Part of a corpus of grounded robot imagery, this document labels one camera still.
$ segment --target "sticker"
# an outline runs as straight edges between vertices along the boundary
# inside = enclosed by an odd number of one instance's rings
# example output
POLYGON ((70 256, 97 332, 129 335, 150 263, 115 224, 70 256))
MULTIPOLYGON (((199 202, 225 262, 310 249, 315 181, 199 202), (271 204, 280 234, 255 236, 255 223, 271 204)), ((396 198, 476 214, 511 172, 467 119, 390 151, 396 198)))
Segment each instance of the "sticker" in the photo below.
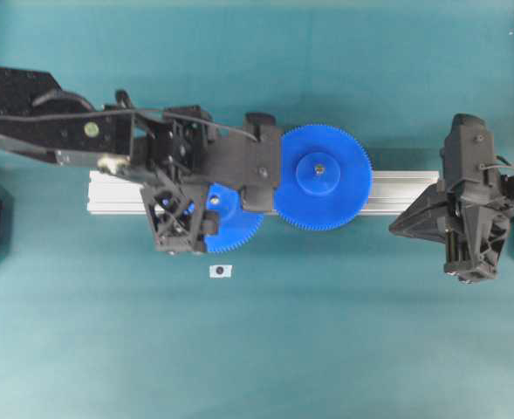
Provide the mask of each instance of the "sticker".
POLYGON ((213 264, 210 266, 211 278, 231 278, 233 265, 231 264, 213 264))

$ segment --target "metal rail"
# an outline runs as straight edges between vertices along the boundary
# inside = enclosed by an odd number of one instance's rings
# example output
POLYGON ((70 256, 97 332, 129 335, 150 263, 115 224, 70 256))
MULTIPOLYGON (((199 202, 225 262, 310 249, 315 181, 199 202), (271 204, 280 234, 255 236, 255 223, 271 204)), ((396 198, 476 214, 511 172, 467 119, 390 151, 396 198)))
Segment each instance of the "metal rail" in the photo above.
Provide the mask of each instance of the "metal rail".
MULTIPOLYGON (((404 211, 423 190, 437 182, 437 171, 374 171, 373 188, 362 216, 394 216, 404 211)), ((90 172, 87 209, 92 214, 144 214, 140 184, 90 172)))

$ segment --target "teal surface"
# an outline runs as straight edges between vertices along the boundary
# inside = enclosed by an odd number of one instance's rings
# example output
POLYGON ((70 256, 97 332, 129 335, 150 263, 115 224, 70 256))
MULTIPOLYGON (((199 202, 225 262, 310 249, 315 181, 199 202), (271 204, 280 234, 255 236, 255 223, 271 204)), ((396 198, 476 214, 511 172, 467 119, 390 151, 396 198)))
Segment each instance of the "teal surface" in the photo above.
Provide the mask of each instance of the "teal surface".
MULTIPOLYGON (((377 169, 438 169, 476 113, 514 160, 513 0, 0 0, 0 65, 96 106, 126 87, 342 127, 377 169)), ((238 251, 169 258, 141 216, 89 216, 87 182, 0 155, 0 418, 514 417, 514 237, 477 286, 391 217, 269 217, 238 251)))

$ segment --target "large blue gear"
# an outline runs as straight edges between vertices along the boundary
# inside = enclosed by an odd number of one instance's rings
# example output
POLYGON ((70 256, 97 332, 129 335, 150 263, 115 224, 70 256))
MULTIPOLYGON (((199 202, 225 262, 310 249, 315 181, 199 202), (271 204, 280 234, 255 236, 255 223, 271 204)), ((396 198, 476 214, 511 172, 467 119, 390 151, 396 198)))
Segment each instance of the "large blue gear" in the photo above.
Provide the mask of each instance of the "large blue gear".
POLYGON ((348 133, 307 125, 282 137, 279 215, 304 230, 331 230, 350 222, 367 202, 371 162, 348 133))
POLYGON ((257 232, 264 218, 263 214, 244 211, 239 194, 217 183, 210 187, 206 208, 220 215, 218 234, 204 238, 211 253, 232 251, 245 244, 257 232))

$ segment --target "cable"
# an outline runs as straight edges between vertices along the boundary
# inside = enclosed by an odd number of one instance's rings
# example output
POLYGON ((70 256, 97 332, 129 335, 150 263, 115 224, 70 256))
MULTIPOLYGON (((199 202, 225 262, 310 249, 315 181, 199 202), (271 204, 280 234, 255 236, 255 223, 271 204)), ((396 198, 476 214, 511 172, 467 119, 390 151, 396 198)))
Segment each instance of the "cable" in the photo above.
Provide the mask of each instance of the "cable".
POLYGON ((500 162, 506 164, 507 166, 512 166, 512 164, 509 163, 509 161, 507 159, 505 159, 504 157, 502 157, 501 155, 496 155, 495 156, 500 162))
POLYGON ((510 164, 491 164, 489 166, 484 164, 480 165, 480 170, 489 170, 490 168, 510 168, 514 170, 514 166, 511 166, 510 164))
POLYGON ((11 120, 14 122, 42 122, 46 120, 75 120, 80 118, 96 118, 100 116, 111 116, 111 115, 129 115, 136 114, 140 112, 147 113, 161 113, 162 116, 168 116, 170 118, 176 118, 178 120, 190 120, 192 122, 197 122, 199 124, 206 125, 208 127, 215 127, 218 129, 225 129, 230 131, 231 133, 237 133, 244 137, 247 137, 254 142, 259 142, 259 139, 247 131, 244 131, 239 128, 230 127, 229 125, 217 124, 210 120, 204 120, 202 118, 197 118, 195 116, 187 116, 182 115, 180 113, 173 113, 168 111, 162 111, 161 109, 156 109, 152 107, 140 107, 140 108, 131 108, 131 109, 113 109, 107 111, 97 111, 97 112, 86 112, 86 113, 52 113, 49 115, 39 115, 39 116, 14 116, 14 115, 0 115, 0 120, 11 120))

